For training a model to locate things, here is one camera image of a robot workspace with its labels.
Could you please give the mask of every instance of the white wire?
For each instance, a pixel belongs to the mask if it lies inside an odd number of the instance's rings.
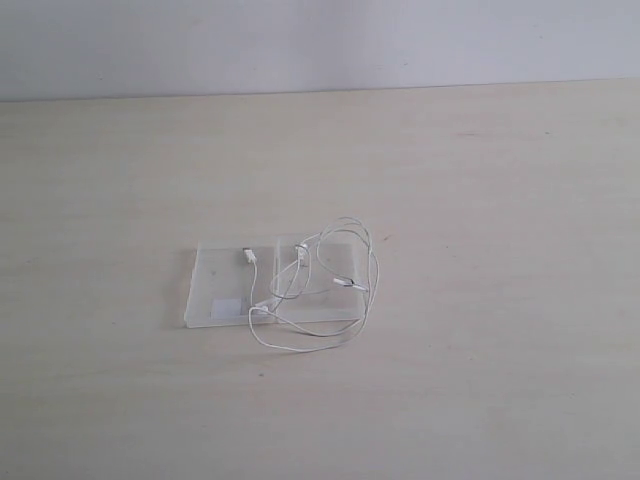
[[[317,261],[318,264],[327,272],[331,273],[332,275],[342,279],[342,280],[349,280],[349,281],[353,281],[348,275],[344,275],[340,272],[337,272],[335,270],[333,270],[332,268],[330,268],[328,265],[326,265],[320,256],[320,247],[322,245],[322,242],[325,241],[328,237],[330,237],[331,235],[334,235],[336,233],[347,233],[347,234],[352,234],[354,236],[356,236],[360,242],[366,247],[367,249],[367,271],[366,271],[366,291],[365,292],[361,292],[359,290],[355,290],[354,289],[354,293],[356,294],[362,294],[363,295],[363,301],[364,301],[364,311],[363,314],[360,318],[356,318],[350,321],[350,323],[348,325],[346,325],[343,328],[340,328],[338,330],[335,330],[333,332],[329,332],[329,333],[322,333],[322,332],[315,332],[313,330],[307,329],[305,327],[302,327],[301,325],[297,324],[296,322],[293,322],[291,320],[288,320],[280,315],[278,315],[276,313],[277,308],[282,304],[282,302],[284,301],[289,301],[289,300],[294,300],[302,295],[315,295],[315,294],[319,294],[319,293],[325,293],[327,291],[329,291],[329,289],[325,289],[325,290],[320,290],[320,291],[316,291],[316,292],[306,292],[307,287],[309,286],[309,282],[311,281],[311,258],[309,255],[309,249],[306,246],[302,246],[302,245],[306,245],[308,244],[311,240],[315,240],[315,246],[316,246],[316,257],[317,257]],[[322,232],[315,234],[315,235],[311,235],[310,237],[305,238],[302,242],[300,242],[300,244],[295,246],[296,248],[296,255],[298,256],[298,259],[294,262],[292,262],[291,264],[287,265],[284,269],[282,269],[280,272],[278,272],[273,279],[271,280],[271,282],[269,283],[269,291],[270,293],[273,295],[274,298],[277,298],[278,301],[276,302],[275,306],[273,307],[273,310],[269,310],[268,308],[265,307],[256,307],[253,303],[253,291],[255,290],[255,286],[256,286],[256,280],[258,278],[258,265],[257,262],[254,262],[253,267],[254,267],[254,276],[253,276],[253,283],[251,285],[251,292],[249,294],[249,302],[250,302],[250,308],[249,308],[249,329],[251,330],[251,334],[253,335],[253,337],[258,341],[258,343],[260,343],[261,345],[264,345],[266,347],[271,347],[271,348],[276,348],[279,350],[285,350],[285,351],[289,351],[289,352],[297,352],[297,353],[309,353],[309,352],[317,352],[320,350],[328,350],[330,348],[336,348],[339,347],[341,345],[344,345],[350,341],[352,341],[355,337],[357,337],[362,330],[364,329],[366,323],[367,323],[367,319],[369,317],[369,312],[371,310],[371,306],[373,305],[373,301],[375,300],[375,296],[376,296],[376,292],[378,290],[378,279],[380,276],[380,266],[378,263],[378,258],[376,257],[374,251],[373,251],[373,240],[371,239],[371,234],[369,233],[369,230],[367,230],[367,228],[364,226],[364,224],[358,220],[357,218],[354,217],[340,217],[338,219],[336,219],[334,222],[330,223],[329,225],[327,225]],[[295,283],[298,275],[300,274],[300,270],[302,269],[302,258],[298,253],[298,248],[304,248],[304,250],[307,253],[307,256],[309,257],[309,264],[306,267],[308,270],[307,276],[306,276],[306,281],[304,282],[304,286],[295,294],[293,295],[289,295],[289,291],[291,290],[292,285]],[[273,284],[274,282],[279,278],[280,275],[282,275],[284,272],[288,271],[289,269],[296,267],[295,273],[293,274],[291,280],[289,281],[287,288],[285,289],[285,292],[283,294],[276,294],[275,292],[273,292]],[[335,336],[339,336],[342,335],[346,332],[348,332],[349,330],[351,330],[354,327],[358,327],[355,329],[355,331],[351,334],[351,336],[345,340],[339,341],[339,342],[335,342],[335,343],[331,343],[329,345],[323,345],[320,347],[313,347],[313,348],[297,348],[297,347],[290,347],[287,345],[276,345],[273,343],[269,343],[266,342],[264,340],[262,340],[262,338],[260,338],[260,336],[257,334],[254,325],[253,325],[253,315],[254,312],[259,311],[261,315],[268,315],[271,316],[277,320],[279,320],[282,323],[285,323],[291,327],[293,327],[294,329],[303,332],[307,335],[312,335],[314,337],[323,337],[323,338],[328,338],[328,337],[335,337]]]

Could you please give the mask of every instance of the white sticker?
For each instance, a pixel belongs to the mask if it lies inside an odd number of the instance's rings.
[[[211,318],[221,320],[229,317],[239,317],[242,315],[241,298],[225,298],[223,300],[214,299],[211,306]]]

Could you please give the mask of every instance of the table surface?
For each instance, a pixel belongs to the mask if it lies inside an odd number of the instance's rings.
[[[640,80],[0,105],[0,478],[637,479]],[[348,347],[195,247],[371,228]]]

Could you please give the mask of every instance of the wooden table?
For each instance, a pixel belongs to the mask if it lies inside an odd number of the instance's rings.
[[[355,343],[182,327],[344,214]],[[639,405],[640,80],[0,105],[0,478],[637,479]]]

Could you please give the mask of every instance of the transparent plastic box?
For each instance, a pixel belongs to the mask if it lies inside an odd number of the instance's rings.
[[[310,235],[282,235],[274,237],[246,237],[228,239],[198,247],[191,277],[189,300],[184,315],[187,327],[247,325],[249,294],[253,281],[253,265],[247,263],[244,248],[251,248],[257,257],[258,277],[254,289],[254,304],[273,299],[269,290],[276,273],[295,262],[295,245]],[[353,242],[336,238],[325,241],[320,255],[323,262],[356,282],[359,264]],[[354,320],[362,316],[362,295],[333,283],[334,275],[318,263],[316,248],[309,249],[308,265],[311,280],[307,294],[295,300],[285,300],[275,310],[278,315],[295,322],[323,322]],[[295,274],[290,268],[273,283],[273,291],[282,295]],[[307,278],[307,271],[299,273],[290,293],[298,292]],[[253,315],[255,324],[277,323],[270,315]]]

